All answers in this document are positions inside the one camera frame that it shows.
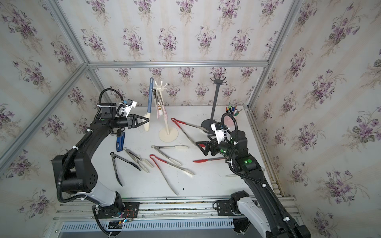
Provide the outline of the blue handled cream tongs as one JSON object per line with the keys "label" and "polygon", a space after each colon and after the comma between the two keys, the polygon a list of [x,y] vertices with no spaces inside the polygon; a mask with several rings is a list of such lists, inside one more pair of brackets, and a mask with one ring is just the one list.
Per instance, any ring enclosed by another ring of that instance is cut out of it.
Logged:
{"label": "blue handled cream tongs", "polygon": [[147,119],[146,123],[143,125],[145,131],[149,131],[149,122],[150,122],[151,109],[152,109],[153,84],[154,84],[154,78],[151,77],[149,91],[148,91],[147,114],[144,116]]}

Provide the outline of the white utensil rack stand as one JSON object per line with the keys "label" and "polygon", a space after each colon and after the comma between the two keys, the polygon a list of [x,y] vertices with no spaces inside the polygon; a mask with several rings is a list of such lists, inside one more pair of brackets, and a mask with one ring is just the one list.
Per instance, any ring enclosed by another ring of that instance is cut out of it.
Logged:
{"label": "white utensil rack stand", "polygon": [[159,138],[162,142],[170,143],[174,142],[178,137],[178,130],[174,127],[169,126],[168,114],[165,107],[163,92],[166,91],[168,84],[163,84],[163,81],[160,81],[158,84],[157,81],[154,81],[153,95],[157,111],[157,118],[164,118],[164,128],[159,132]]}

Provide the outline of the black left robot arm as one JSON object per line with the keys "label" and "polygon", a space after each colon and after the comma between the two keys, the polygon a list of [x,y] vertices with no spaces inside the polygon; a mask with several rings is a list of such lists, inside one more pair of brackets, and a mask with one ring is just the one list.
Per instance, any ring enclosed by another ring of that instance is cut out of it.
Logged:
{"label": "black left robot arm", "polygon": [[131,114],[131,108],[137,103],[124,100],[120,103],[102,103],[98,99],[98,111],[86,129],[82,139],[66,154],[52,160],[57,199],[68,203],[76,199],[85,199],[97,207],[123,212],[125,207],[121,195],[98,181],[98,173],[91,160],[102,141],[115,129],[134,129],[149,122],[148,118]]}

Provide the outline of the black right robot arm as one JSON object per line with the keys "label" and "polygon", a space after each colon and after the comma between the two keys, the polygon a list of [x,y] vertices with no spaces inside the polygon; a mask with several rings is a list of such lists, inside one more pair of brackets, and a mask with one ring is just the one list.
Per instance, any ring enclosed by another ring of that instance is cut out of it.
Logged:
{"label": "black right robot arm", "polygon": [[232,213],[244,215],[263,238],[311,237],[307,226],[298,224],[275,195],[261,165],[249,153],[246,134],[238,129],[234,116],[223,114],[211,129],[215,138],[197,141],[196,146],[205,156],[223,155],[230,171],[246,183],[256,198],[253,201],[244,190],[232,193]]}

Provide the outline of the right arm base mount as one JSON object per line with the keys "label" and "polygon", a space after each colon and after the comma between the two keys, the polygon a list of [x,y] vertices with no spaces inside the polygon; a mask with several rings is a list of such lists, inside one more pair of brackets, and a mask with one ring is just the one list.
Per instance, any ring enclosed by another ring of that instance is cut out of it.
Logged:
{"label": "right arm base mount", "polygon": [[219,217],[233,216],[232,227],[237,234],[244,235],[252,224],[241,212],[233,209],[233,205],[229,200],[216,200],[213,202],[212,208]]}

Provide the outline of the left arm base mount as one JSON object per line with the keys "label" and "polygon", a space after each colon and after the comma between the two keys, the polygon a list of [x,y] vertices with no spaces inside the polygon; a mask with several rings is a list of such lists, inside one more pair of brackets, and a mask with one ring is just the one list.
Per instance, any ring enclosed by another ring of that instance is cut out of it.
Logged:
{"label": "left arm base mount", "polygon": [[[99,229],[107,235],[108,238],[115,238],[122,231],[124,223],[131,222],[134,218],[137,218],[140,208],[140,202],[123,202],[121,208],[117,208],[114,206],[110,207],[100,207],[99,205],[92,205],[91,209],[93,212],[93,217],[98,225]],[[108,228],[108,226],[104,226],[100,220],[101,218],[118,218],[120,221],[111,222],[111,229],[119,229],[118,231],[112,231]]]}

